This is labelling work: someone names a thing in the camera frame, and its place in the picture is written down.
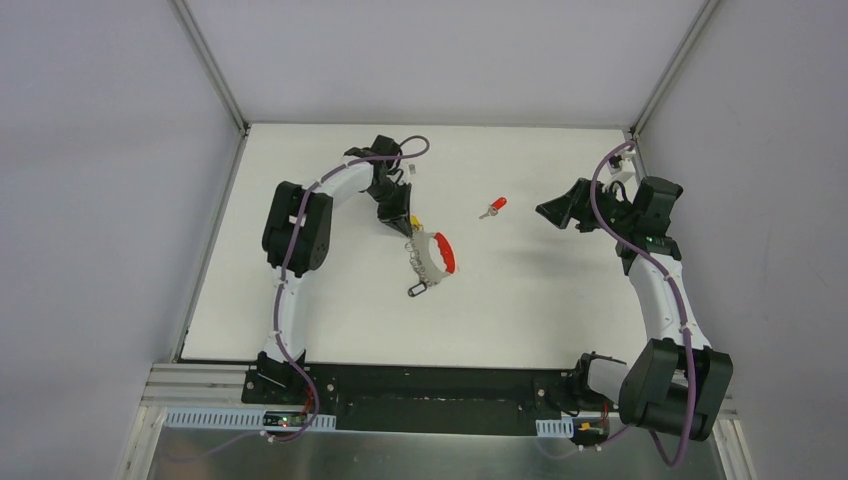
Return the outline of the yellow key tag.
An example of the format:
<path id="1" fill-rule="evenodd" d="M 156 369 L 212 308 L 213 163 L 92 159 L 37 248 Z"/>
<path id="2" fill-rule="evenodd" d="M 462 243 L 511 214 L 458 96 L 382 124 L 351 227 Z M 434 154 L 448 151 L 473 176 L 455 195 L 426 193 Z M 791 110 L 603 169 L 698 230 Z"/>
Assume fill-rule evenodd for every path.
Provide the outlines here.
<path id="1" fill-rule="evenodd" d="M 418 231 L 423 231 L 423 230 L 424 230 L 423 224 L 422 224 L 422 223 L 419 221 L 419 219 L 418 219 L 416 216 L 414 216 L 414 215 L 411 215 L 411 216 L 410 216 L 410 225 L 411 225 L 411 227 L 412 227 L 412 229 L 413 229 L 413 231 L 414 231 L 414 232 L 418 232 Z"/>

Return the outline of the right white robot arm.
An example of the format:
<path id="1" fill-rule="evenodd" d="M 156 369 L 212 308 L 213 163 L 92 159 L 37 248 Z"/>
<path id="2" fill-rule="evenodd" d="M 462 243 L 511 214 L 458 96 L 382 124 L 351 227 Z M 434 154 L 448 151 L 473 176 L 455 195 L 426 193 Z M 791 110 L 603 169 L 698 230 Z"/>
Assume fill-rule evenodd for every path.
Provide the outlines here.
<path id="1" fill-rule="evenodd" d="M 566 379 L 569 400 L 583 410 L 607 400 L 621 419 L 656 433 L 689 434 L 704 441 L 711 432 L 733 374 L 726 353 L 701 332 L 682 279 L 682 254 L 668 236 L 670 215 L 682 186 L 649 176 L 633 199 L 618 198 L 606 185 L 580 178 L 565 194 L 535 211 L 559 229 L 612 232 L 624 275 L 633 286 L 647 343 L 632 365 L 585 353 Z"/>

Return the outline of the red handled keyring holder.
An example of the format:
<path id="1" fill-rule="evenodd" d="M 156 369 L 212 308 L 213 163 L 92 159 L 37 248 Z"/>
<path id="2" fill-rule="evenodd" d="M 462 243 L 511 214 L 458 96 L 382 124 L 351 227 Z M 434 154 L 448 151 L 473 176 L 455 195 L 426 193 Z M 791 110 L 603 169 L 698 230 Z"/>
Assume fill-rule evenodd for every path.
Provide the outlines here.
<path id="1" fill-rule="evenodd" d="M 415 298 L 456 273 L 456 257 L 447 237 L 441 232 L 416 230 L 406 244 L 409 264 L 418 280 L 407 290 Z"/>

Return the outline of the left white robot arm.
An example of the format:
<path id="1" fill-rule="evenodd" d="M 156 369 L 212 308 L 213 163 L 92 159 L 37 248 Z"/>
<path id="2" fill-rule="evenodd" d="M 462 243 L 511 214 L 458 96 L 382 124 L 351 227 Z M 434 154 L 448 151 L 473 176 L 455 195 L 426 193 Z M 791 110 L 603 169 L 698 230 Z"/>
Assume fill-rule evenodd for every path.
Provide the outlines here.
<path id="1" fill-rule="evenodd" d="M 269 336 L 257 356 L 259 378 L 281 404 L 297 402 L 312 388 L 305 378 L 305 333 L 301 291 L 325 262 L 334 209 L 365 193 L 376 202 L 378 221 L 405 238 L 413 236 L 412 185 L 401 162 L 423 155 L 429 141 L 414 135 L 400 142 L 383 135 L 368 147 L 352 147 L 329 172 L 308 184 L 279 183 L 261 238 L 272 268 L 275 293 Z"/>

